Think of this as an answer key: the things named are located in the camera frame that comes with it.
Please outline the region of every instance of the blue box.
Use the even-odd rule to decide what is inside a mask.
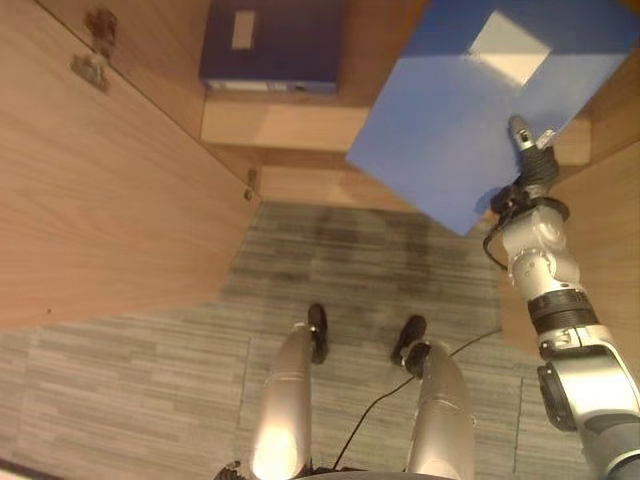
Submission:
[[[213,0],[200,78],[216,90],[337,90],[344,0]]]
[[[509,117],[560,132],[639,31],[616,0],[433,0],[347,158],[466,234],[518,176]]]

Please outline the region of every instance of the silver robot leg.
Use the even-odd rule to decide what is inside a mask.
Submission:
[[[311,330],[294,325],[266,384],[251,470],[261,480],[287,480],[311,458]]]
[[[407,472],[474,478],[473,415],[460,369],[434,343],[424,362]]]

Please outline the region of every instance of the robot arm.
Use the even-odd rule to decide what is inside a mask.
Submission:
[[[522,118],[510,123],[522,175],[492,209],[500,215],[509,278],[527,302],[546,362],[538,378],[549,420],[580,435],[598,474],[640,478],[640,395],[566,249],[568,209],[547,197],[558,171],[553,151],[536,146]]]

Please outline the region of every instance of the blue binder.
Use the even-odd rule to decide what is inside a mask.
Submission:
[[[518,176],[509,117],[561,131],[638,32],[615,0],[433,0],[347,158],[464,235]]]

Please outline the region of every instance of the black wire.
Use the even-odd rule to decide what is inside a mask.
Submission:
[[[364,413],[362,414],[362,416],[360,417],[360,420],[358,420],[358,423],[356,424],[356,426],[354,427],[353,431],[351,432],[351,435],[349,436],[349,439],[347,440],[347,442],[344,444],[344,447],[342,447],[342,450],[340,451],[340,454],[338,455],[338,458],[336,458],[336,461],[333,464],[333,467],[331,467],[332,470],[335,470],[336,467],[338,466],[338,463],[340,463],[340,460],[342,460],[342,456],[344,455],[344,452],[347,451],[347,448],[349,447],[349,444],[351,443],[351,440],[353,440],[353,437],[355,436],[356,432],[358,431],[358,429],[360,428],[360,425],[362,425],[362,422],[364,421],[364,419],[367,417],[367,415],[369,414],[369,412],[371,411],[371,409],[373,407],[376,406],[376,404],[381,401],[384,400],[387,397],[390,397],[391,395],[393,395],[394,393],[396,393],[397,391],[401,390],[403,387],[409,385],[409,383],[411,383],[416,377],[411,377],[409,380],[406,380],[404,382],[402,382],[400,385],[398,385],[396,388],[394,388],[393,390],[391,390],[389,393],[385,393],[384,395],[382,395],[381,397],[376,398],[373,402],[371,402],[371,405],[369,405],[367,407],[367,409],[364,411]]]
[[[482,248],[484,250],[484,253],[486,253],[487,257],[489,257],[489,260],[491,260],[493,263],[498,265],[498,267],[500,267],[501,270],[504,270],[506,272],[508,270],[507,266],[504,263],[502,263],[500,260],[498,260],[496,257],[494,257],[493,254],[489,251],[489,245],[491,244],[491,241],[500,232],[500,230],[501,229],[498,229],[498,225],[494,225],[493,227],[491,227],[491,230],[489,230],[489,233],[487,233],[487,236],[484,237],[484,241],[482,242]]]
[[[461,346],[460,348],[455,349],[451,355],[449,355],[450,357],[453,357],[456,353],[460,353],[462,350],[464,350],[465,348],[467,348],[469,345],[473,345],[476,342],[479,342],[480,340],[484,340],[487,337],[490,337],[491,335],[495,335],[496,333],[500,333],[502,331],[501,327],[496,328],[495,330],[492,330],[490,332],[487,332],[483,335],[480,335],[479,337],[474,338],[473,340],[465,343],[463,346]]]
[[[495,330],[492,330],[492,331],[490,331],[488,333],[480,335],[479,337],[476,337],[473,340],[465,343],[460,348],[454,350],[453,353],[451,353],[450,356],[453,357],[455,354],[460,353],[462,350],[467,348],[469,345],[473,345],[474,343],[479,342],[480,340],[483,340],[483,339],[485,339],[487,337],[490,337],[491,335],[495,335],[496,333],[499,333],[501,331],[502,331],[502,328],[499,327],[499,328],[497,328]],[[415,378],[416,377],[411,377],[409,380],[406,380],[406,381],[402,382],[400,385],[398,385],[396,388],[394,388],[390,392],[385,393],[384,395],[376,398],[373,402],[371,402],[371,405],[369,405],[367,407],[367,409],[364,411],[364,413],[362,414],[362,416],[360,416],[360,420],[358,420],[358,423],[356,423],[356,426],[353,428],[353,431],[351,432],[351,435],[349,435],[349,438],[347,439],[346,443],[344,444],[344,447],[342,447],[342,450],[340,450],[340,454],[338,455],[338,458],[336,458],[336,461],[333,463],[333,467],[331,467],[332,470],[335,470],[338,467],[338,464],[340,463],[340,460],[342,460],[342,456],[347,451],[347,448],[349,447],[349,444],[351,444],[351,440],[353,440],[353,437],[358,432],[358,429],[360,428],[360,425],[362,425],[362,422],[364,422],[364,419],[367,418],[367,415],[369,414],[371,409],[373,407],[375,407],[376,404],[378,402],[380,402],[381,400],[384,400],[385,398],[390,397],[394,393],[400,391],[405,386],[409,385],[409,383],[411,383],[411,381],[414,380]]]
[[[513,216],[513,210],[509,210],[509,212],[507,212],[504,215],[504,217],[500,218],[500,221],[498,223],[496,223],[493,227],[491,227],[491,229],[487,233],[487,236],[484,237],[484,240],[482,241],[482,249],[484,250],[484,253],[487,254],[487,257],[489,257],[489,259],[493,263],[498,265],[498,267],[500,267],[500,269],[504,270],[505,272],[509,269],[504,263],[502,263],[500,260],[498,260],[496,257],[493,256],[493,254],[489,250],[489,245],[491,244],[495,236],[498,233],[500,233],[504,229],[504,227],[506,227],[507,224],[511,221],[512,216]]]

